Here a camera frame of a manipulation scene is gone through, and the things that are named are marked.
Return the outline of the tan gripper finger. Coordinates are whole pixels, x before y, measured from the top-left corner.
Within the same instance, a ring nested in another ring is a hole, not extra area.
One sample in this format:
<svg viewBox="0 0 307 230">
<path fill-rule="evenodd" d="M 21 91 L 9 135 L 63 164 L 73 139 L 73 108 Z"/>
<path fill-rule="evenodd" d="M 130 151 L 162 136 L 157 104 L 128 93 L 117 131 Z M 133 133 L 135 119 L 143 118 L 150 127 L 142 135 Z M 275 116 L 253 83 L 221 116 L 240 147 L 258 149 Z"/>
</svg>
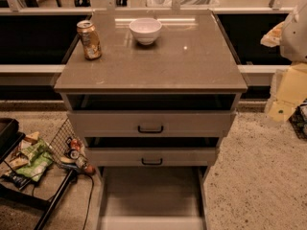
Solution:
<svg viewBox="0 0 307 230">
<path fill-rule="evenodd" d="M 280 45 L 282 29 L 284 22 L 278 23 L 269 30 L 260 40 L 260 43 L 266 47 L 276 47 Z"/>
<path fill-rule="evenodd" d="M 287 69 L 274 74 L 265 113 L 275 122 L 286 122 L 306 99 L 307 64 L 293 62 Z"/>
</svg>

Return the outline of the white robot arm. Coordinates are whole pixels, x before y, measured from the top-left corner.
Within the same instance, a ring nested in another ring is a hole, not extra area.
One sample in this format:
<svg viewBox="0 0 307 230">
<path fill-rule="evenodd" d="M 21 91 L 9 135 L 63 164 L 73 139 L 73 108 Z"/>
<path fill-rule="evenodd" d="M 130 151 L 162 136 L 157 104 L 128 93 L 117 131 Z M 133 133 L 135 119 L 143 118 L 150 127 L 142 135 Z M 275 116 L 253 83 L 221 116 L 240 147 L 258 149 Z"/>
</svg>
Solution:
<svg viewBox="0 0 307 230">
<path fill-rule="evenodd" d="M 287 70 L 276 74 L 281 81 L 266 110 L 272 120 L 287 121 L 307 99 L 307 0 L 300 0 L 260 43 L 267 47 L 278 46 L 280 55 L 292 63 Z"/>
</svg>

